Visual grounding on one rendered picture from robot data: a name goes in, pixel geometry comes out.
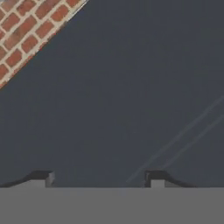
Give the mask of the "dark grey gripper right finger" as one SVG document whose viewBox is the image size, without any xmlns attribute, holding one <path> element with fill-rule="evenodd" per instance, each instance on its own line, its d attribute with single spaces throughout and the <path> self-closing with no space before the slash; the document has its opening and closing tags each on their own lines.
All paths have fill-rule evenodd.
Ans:
<svg viewBox="0 0 224 224">
<path fill-rule="evenodd" d="M 144 172 L 144 187 L 148 188 L 196 188 L 196 185 L 178 180 L 167 171 L 147 170 Z"/>
</svg>

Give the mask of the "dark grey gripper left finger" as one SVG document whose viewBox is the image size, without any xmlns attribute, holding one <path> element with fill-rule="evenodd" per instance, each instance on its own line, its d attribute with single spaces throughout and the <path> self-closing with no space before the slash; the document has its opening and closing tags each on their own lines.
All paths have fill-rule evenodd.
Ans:
<svg viewBox="0 0 224 224">
<path fill-rule="evenodd" d="M 54 171 L 32 171 L 23 178 L 6 182 L 0 185 L 0 188 L 12 187 L 39 187 L 49 188 L 54 187 L 55 172 Z"/>
</svg>

